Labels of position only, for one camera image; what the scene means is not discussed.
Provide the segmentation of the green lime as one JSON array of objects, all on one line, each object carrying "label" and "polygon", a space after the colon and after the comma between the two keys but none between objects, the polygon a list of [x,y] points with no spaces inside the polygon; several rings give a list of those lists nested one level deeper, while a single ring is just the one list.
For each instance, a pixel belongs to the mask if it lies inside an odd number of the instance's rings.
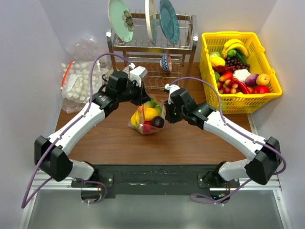
[{"label": "green lime", "polygon": [[156,106],[154,107],[154,109],[158,112],[159,115],[161,115],[162,112],[163,112],[163,109],[162,109],[159,105],[156,105]]}]

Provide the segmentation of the dark brown avocado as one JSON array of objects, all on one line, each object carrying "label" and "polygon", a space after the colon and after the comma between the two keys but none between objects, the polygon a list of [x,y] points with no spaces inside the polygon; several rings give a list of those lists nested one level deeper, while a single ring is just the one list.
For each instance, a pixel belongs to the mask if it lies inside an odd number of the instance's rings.
[{"label": "dark brown avocado", "polygon": [[156,128],[163,128],[165,125],[165,120],[161,116],[156,116],[151,120],[151,125]]}]

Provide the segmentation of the orange green mango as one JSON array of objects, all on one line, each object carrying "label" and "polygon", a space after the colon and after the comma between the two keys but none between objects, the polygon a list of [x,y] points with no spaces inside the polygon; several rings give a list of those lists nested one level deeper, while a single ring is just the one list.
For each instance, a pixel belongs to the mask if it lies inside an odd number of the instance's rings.
[{"label": "orange green mango", "polygon": [[150,101],[143,105],[144,110],[147,108],[154,108],[157,105],[156,101],[152,98]]}]

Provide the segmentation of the clear orange zip bag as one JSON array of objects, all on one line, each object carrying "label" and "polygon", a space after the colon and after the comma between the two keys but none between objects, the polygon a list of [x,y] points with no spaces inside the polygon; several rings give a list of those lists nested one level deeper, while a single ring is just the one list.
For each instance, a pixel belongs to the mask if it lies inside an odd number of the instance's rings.
[{"label": "clear orange zip bag", "polygon": [[131,116],[128,126],[142,135],[149,135],[165,128],[166,110],[164,101],[150,94],[150,101],[138,106]]}]

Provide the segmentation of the yellow lemon fruit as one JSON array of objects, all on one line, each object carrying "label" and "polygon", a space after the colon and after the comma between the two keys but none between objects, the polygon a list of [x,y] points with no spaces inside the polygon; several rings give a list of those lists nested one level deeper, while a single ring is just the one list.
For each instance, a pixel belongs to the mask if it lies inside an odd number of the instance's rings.
[{"label": "yellow lemon fruit", "polygon": [[154,108],[147,108],[144,111],[145,121],[151,121],[154,117],[158,116],[158,112]]}]

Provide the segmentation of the red apple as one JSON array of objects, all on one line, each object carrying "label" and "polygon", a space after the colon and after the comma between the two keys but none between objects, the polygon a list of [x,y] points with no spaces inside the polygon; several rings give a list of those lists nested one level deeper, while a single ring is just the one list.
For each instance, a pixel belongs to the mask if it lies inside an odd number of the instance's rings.
[{"label": "red apple", "polygon": [[151,121],[144,121],[143,123],[143,133],[144,134],[152,134],[155,132],[155,127],[152,126]]}]

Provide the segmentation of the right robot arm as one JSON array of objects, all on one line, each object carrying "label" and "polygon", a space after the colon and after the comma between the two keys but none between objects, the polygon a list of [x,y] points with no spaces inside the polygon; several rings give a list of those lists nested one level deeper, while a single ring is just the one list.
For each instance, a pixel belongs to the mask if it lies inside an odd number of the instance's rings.
[{"label": "right robot arm", "polygon": [[211,132],[233,145],[245,155],[244,160],[221,162],[213,171],[204,175],[205,182],[224,187],[233,179],[249,178],[266,185],[282,160],[274,152],[280,151],[279,141],[253,134],[236,125],[207,103],[197,104],[187,90],[177,85],[165,86],[168,100],[165,101],[166,120],[177,123],[185,120],[190,125]]}]

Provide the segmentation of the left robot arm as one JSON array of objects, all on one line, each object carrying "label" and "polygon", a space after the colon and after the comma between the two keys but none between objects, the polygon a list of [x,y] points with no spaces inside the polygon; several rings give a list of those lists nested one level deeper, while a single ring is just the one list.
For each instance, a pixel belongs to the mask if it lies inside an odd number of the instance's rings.
[{"label": "left robot arm", "polygon": [[120,103],[142,105],[150,100],[142,82],[146,74],[147,70],[140,66],[129,74],[114,71],[107,84],[93,94],[84,108],[63,128],[47,138],[39,136],[35,140],[35,165],[56,181],[67,177],[80,178],[86,186],[96,186],[99,181],[96,169],[87,162],[69,159],[68,154],[91,128],[116,110]]}]

